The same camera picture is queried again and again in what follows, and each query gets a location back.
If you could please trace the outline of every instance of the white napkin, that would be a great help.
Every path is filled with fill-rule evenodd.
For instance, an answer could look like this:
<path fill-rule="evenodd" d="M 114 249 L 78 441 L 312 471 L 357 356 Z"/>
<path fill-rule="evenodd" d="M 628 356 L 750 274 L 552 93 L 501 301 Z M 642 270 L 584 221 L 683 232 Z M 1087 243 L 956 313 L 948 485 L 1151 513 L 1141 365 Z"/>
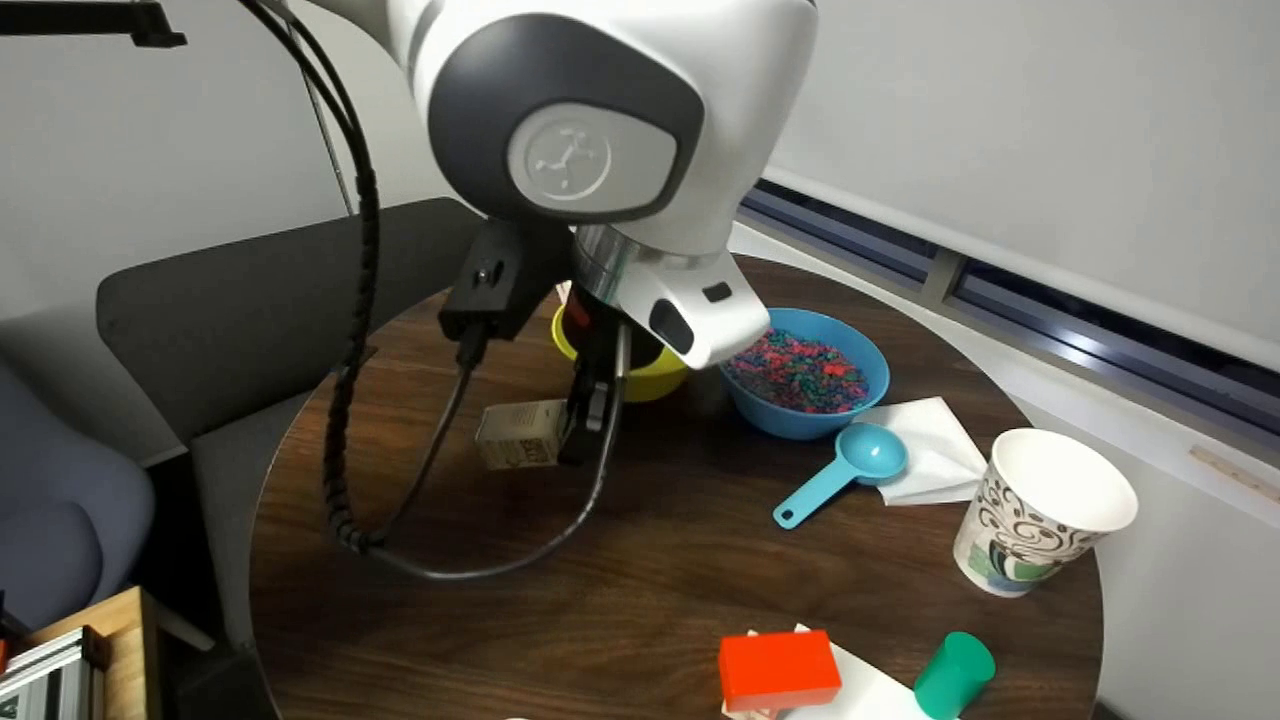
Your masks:
<path fill-rule="evenodd" d="M 912 689 L 841 646 L 832 646 L 832 657 L 841 672 L 835 699 L 791 709 L 785 720 L 930 720 Z"/>
<path fill-rule="evenodd" d="M 859 425 L 886 425 L 908 446 L 908 471 L 876 485 L 886 505 L 970 505 L 987 471 L 984 451 L 942 398 L 886 406 Z"/>

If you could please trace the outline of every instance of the green cup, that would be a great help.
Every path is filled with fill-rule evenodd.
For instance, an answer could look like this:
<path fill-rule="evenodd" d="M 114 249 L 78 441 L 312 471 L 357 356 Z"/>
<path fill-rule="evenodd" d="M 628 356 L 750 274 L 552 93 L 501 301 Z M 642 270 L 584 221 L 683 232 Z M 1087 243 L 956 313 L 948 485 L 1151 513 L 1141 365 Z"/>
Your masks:
<path fill-rule="evenodd" d="M 932 720 L 960 717 L 997 682 L 997 657 L 970 632 L 948 632 L 917 682 L 917 705 Z"/>

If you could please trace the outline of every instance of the white paper cup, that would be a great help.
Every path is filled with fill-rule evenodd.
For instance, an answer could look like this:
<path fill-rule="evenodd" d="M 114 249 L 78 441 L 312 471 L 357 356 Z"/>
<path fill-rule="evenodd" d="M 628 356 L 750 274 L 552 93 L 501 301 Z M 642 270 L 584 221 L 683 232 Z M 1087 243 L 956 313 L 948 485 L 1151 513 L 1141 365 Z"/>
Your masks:
<path fill-rule="evenodd" d="M 1097 450 L 1012 430 L 956 533 L 960 574 L 991 596 L 1023 596 L 1138 519 L 1138 492 Z"/>

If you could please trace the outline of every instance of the dark wooden table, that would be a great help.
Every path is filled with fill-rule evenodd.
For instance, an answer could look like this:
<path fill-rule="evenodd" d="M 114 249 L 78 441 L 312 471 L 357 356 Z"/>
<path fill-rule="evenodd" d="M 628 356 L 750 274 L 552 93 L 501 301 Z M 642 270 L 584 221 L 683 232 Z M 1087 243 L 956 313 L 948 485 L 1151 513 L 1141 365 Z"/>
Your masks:
<path fill-rule="evenodd" d="M 770 305 L 843 318 L 886 345 L 887 399 L 948 398 L 980 450 L 1023 425 L 1007 398 L 917 321 L 821 278 L 743 259 Z M 351 497 L 388 515 L 454 387 L 438 305 L 378 338 L 351 422 Z M 396 550 L 442 566 L 508 560 L 582 510 L 587 471 L 486 471 L 486 406 L 566 398 L 570 365 L 536 318 L 494 345 L 458 431 Z M 434 720 L 714 720 L 716 640 L 750 630 L 830 630 L 835 646 L 912 686 L 946 632 L 984 635 L 1001 659 L 974 717 L 1092 717 L 1102 582 L 1092 558 L 1023 599 L 977 593 L 952 566 L 960 505 L 886 510 L 843 492 L 802 533 L 773 505 L 830 465 L 832 446 L 752 431 L 716 373 L 625 409 L 596 515 L 548 560 L 479 583 L 426 583 L 340 554 L 320 513 L 327 394 L 297 417 L 265 485 L 251 542 L 251 621 L 284 717 Z"/>

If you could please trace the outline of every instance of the blue scoop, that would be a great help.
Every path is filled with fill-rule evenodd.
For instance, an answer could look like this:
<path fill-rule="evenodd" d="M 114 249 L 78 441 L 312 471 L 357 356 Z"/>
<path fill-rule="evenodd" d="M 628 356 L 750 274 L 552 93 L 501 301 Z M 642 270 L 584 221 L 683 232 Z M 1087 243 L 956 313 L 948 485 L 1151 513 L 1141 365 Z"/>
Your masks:
<path fill-rule="evenodd" d="M 895 431 L 876 425 L 849 425 L 835 437 L 835 459 L 810 475 L 789 499 L 773 510 L 781 528 L 803 523 L 815 510 L 825 510 L 835 492 L 857 485 L 886 485 L 908 471 L 908 450 Z"/>

